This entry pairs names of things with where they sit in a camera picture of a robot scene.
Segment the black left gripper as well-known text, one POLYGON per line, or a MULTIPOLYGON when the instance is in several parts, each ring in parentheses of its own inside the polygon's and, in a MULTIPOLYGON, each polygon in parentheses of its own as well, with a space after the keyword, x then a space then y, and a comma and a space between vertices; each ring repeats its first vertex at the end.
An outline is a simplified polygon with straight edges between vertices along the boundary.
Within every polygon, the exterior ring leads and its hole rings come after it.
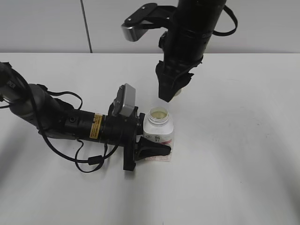
POLYGON ((129 117, 120 114, 113 116, 113 109, 114 106, 111 105, 101 125, 101 143, 114 146, 109 153, 104 154, 104 159, 109 158, 118 147, 123 147, 123 170, 133 171, 136 165, 135 153, 137 161, 171 153, 170 146, 152 142, 144 137, 136 143, 136 137, 143 134, 145 117, 144 113, 138 113, 137 106, 129 117))

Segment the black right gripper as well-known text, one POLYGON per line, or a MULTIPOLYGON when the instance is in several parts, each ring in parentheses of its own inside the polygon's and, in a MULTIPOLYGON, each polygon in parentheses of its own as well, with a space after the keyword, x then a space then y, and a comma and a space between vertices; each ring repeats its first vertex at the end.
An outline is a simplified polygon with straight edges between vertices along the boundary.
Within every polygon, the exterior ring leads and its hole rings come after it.
POLYGON ((194 74, 190 70, 201 63, 202 54, 188 60, 179 60, 174 57, 160 60, 155 68, 158 79, 158 97, 170 102, 178 90, 187 86, 191 81, 194 74))

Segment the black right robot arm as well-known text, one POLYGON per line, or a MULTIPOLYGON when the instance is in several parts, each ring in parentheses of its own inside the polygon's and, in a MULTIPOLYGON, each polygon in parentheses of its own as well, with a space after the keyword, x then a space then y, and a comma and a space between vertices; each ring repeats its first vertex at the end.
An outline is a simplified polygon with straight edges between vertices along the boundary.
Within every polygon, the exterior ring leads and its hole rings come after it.
POLYGON ((163 41, 164 59, 156 66, 158 96, 170 102, 187 86, 203 59, 223 11, 224 0, 180 0, 163 41))

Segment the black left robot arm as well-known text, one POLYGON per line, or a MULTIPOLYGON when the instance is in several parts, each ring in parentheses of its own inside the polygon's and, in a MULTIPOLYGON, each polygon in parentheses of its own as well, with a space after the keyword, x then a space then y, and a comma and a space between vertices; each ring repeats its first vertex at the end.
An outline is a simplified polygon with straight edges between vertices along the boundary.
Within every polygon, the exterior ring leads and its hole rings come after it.
POLYGON ((0 65, 0 98, 19 118, 34 125, 47 145, 50 139, 102 143, 103 155, 80 160, 66 156, 66 160, 93 165, 99 170, 118 147, 123 148, 123 169, 133 171, 136 161, 167 156, 171 147, 143 137, 144 113, 135 105, 135 89, 121 85, 106 115, 74 108, 62 101, 61 92, 49 91, 41 84, 29 84, 12 66, 0 65))

